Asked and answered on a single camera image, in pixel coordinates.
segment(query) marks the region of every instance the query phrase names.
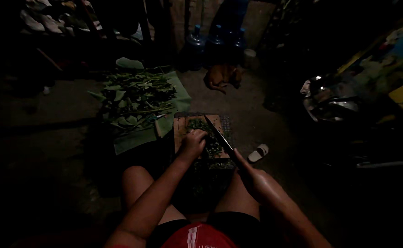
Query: dog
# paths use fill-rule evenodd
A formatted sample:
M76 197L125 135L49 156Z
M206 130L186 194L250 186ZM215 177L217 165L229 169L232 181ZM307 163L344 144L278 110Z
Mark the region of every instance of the dog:
M203 81L209 89L218 90L226 94L224 88L227 86L227 83L232 84L238 89L242 75L243 73L236 66L228 64L214 65L208 70Z

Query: clothes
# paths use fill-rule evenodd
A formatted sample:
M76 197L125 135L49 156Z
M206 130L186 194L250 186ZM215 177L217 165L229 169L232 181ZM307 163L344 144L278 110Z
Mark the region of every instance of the clothes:
M174 220L157 226L148 239L149 248L258 247L258 219L240 212L214 213L206 223Z

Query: knife blade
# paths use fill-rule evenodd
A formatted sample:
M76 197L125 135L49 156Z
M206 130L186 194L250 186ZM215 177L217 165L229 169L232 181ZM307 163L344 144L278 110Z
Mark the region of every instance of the knife blade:
M237 165L239 169L242 169L241 162L238 160L229 142L227 142L227 140L223 137L223 135L221 135L220 131L218 131L218 129L214 126L214 123L212 123L212 121L206 115L204 115L204 119L214 132L214 136L217 138L218 143L223 147L224 151L229 155L229 157L235 163L235 165Z

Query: white slipper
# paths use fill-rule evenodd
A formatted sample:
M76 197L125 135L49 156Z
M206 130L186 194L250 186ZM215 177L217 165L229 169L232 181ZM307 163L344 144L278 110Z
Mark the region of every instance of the white slipper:
M265 144L261 144L247 158L249 159L249 161L255 163L256 161L259 161L262 157L266 156L268 152L269 147L267 147L267 145Z

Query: wooden cutting board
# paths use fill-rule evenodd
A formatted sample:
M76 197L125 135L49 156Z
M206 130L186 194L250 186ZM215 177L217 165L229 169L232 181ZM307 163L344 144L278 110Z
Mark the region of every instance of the wooden cutting board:
M207 117L212 121L212 123L214 123L214 126L220 131L220 133L223 134L220 117L218 115L208 115ZM188 117L174 118L174 146L176 149L176 153L180 149L180 146L182 145L182 140L185 134L187 133L186 126L188 125L188 121L195 118L204 120L204 116L188 116ZM223 149L221 153L217 155L217 157L229 158L229 155L225 153Z

